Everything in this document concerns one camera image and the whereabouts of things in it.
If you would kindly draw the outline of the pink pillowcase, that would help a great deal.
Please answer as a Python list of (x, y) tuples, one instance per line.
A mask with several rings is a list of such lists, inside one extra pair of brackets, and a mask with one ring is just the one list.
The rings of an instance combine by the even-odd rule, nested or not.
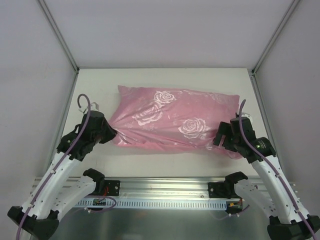
[(241, 159), (213, 144), (220, 122), (238, 112), (239, 95), (123, 85), (118, 92), (120, 103), (109, 121), (117, 131), (115, 145), (174, 153), (204, 150)]

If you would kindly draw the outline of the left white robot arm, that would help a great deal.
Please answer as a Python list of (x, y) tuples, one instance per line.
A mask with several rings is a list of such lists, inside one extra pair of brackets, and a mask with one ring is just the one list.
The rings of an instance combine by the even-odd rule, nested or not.
[(60, 191), (73, 169), (95, 145), (105, 144), (116, 136), (117, 131), (102, 112), (91, 110), (83, 115), (81, 123), (61, 138), (50, 167), (28, 200), (9, 209), (7, 216), (18, 226), (17, 239), (22, 230), (37, 240), (50, 239), (62, 218), (81, 199), (106, 193), (105, 175), (93, 168), (85, 170), (75, 185), (64, 193)]

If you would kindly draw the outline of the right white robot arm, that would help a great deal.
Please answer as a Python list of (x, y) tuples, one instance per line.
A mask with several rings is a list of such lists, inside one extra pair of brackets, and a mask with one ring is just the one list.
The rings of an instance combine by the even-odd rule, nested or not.
[(269, 220), (267, 232), (272, 240), (308, 240), (316, 238), (320, 218), (311, 215), (290, 186), (271, 142), (257, 138), (247, 117), (220, 122), (213, 139), (215, 146), (239, 153), (258, 173), (269, 197), (265, 197), (241, 171), (229, 174), (223, 182), (208, 183), (211, 198), (241, 198), (263, 211)]

